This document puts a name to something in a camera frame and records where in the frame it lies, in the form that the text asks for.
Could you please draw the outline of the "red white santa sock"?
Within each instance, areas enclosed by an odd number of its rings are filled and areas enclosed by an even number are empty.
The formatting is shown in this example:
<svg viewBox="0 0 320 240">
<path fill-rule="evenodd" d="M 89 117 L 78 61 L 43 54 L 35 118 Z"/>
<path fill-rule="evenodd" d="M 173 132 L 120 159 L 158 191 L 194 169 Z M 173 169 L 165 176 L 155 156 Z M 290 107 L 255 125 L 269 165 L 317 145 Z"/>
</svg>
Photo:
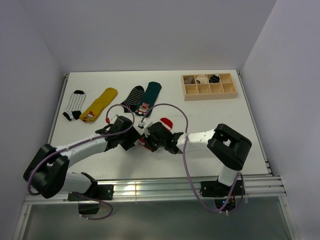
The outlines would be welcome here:
<svg viewBox="0 0 320 240">
<path fill-rule="evenodd" d="M 172 127 L 173 127 L 172 121 L 169 120 L 169 119 L 166 118 L 166 117 L 160 118 L 160 120 L 157 121 L 157 122 L 162 123 L 162 125 L 165 126 L 165 128 L 167 128 L 167 129 L 170 130 L 170 131 L 171 131 Z M 144 129 L 142 129 L 142 130 L 143 130 L 143 134 L 144 134 L 144 133 L 146 133 L 147 135 L 149 134 L 146 128 L 144 128 Z M 143 144 L 141 143 L 142 135 L 140 136 L 139 143 L 143 146 Z"/>
</svg>

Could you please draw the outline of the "dark green reindeer sock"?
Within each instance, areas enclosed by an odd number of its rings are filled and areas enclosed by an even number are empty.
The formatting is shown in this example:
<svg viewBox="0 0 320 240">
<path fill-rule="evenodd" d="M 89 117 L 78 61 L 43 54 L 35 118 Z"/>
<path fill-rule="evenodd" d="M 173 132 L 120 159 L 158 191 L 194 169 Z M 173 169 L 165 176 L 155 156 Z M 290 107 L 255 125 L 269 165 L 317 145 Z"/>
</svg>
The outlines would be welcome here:
<svg viewBox="0 0 320 240">
<path fill-rule="evenodd" d="M 162 89 L 160 83 L 151 81 L 148 83 L 147 89 L 145 90 L 141 100 L 137 104 L 137 108 L 135 110 L 135 114 L 137 116 L 145 116 L 149 117 L 152 113 L 152 108 L 159 96 L 159 93 Z"/>
</svg>

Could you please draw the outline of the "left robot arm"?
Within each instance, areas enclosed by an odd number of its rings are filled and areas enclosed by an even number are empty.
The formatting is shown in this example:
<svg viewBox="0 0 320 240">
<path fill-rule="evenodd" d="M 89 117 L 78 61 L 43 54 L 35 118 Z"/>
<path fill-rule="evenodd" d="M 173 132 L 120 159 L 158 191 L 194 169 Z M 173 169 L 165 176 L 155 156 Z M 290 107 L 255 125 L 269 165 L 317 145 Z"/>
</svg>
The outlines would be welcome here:
<svg viewBox="0 0 320 240">
<path fill-rule="evenodd" d="M 118 116 L 111 123 L 96 130 L 90 138 L 65 146 L 43 145 L 23 174 L 29 186 L 38 195 L 49 199 L 60 191 L 79 193 L 91 200 L 98 193 L 98 182 L 86 172 L 69 173 L 69 167 L 96 154 L 121 146 L 125 151 L 133 148 L 140 138 L 130 119 Z"/>
</svg>

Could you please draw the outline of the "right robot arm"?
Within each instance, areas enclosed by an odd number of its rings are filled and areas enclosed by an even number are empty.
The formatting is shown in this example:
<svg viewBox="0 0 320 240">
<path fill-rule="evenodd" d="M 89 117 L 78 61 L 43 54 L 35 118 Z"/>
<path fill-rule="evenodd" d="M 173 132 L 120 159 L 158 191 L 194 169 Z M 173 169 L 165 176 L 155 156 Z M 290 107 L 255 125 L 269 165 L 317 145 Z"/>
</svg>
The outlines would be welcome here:
<svg viewBox="0 0 320 240">
<path fill-rule="evenodd" d="M 222 195 L 233 190 L 234 180 L 252 147 L 248 138 L 222 123 L 215 129 L 190 134 L 172 133 L 161 121 L 148 123 L 144 120 L 138 127 L 143 130 L 142 144 L 151 152 L 163 148 L 174 155 L 196 151 L 213 153 L 223 164 L 216 183 L 216 189 Z"/>
</svg>

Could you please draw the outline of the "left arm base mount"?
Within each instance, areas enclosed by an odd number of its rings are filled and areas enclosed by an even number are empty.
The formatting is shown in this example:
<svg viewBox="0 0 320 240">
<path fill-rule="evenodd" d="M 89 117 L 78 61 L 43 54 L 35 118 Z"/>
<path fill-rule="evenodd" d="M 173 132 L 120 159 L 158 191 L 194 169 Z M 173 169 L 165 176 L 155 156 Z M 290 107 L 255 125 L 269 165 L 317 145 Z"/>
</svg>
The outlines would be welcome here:
<svg viewBox="0 0 320 240">
<path fill-rule="evenodd" d="M 81 217 L 97 221 L 108 218 L 114 211 L 113 206 L 107 202 L 113 199 L 113 184 L 97 184 L 85 193 L 72 192 L 68 194 L 68 202 L 78 202 L 78 213 Z M 105 216 L 93 217 L 102 207 L 108 207 L 109 213 Z"/>
</svg>

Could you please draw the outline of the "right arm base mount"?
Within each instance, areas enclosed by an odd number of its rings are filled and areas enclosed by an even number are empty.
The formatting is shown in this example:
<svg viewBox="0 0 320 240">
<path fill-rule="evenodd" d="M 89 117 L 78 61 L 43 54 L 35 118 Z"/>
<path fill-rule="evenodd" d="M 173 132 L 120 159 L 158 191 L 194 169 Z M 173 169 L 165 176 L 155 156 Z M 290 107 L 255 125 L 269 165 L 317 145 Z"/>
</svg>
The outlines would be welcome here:
<svg viewBox="0 0 320 240">
<path fill-rule="evenodd" d="M 231 189 L 230 186 L 225 186 L 222 183 L 219 183 L 217 180 L 201 181 L 200 186 L 200 195 L 205 198 L 213 198 L 217 209 L 220 209 L 226 202 L 229 191 Z M 236 197 L 244 197 L 245 193 L 246 192 L 242 181 L 237 180 L 235 183 L 235 187 L 231 193 L 231 197 L 222 211 L 229 212 L 234 210 L 237 206 L 237 203 L 240 203 L 240 201 L 237 202 Z"/>
</svg>

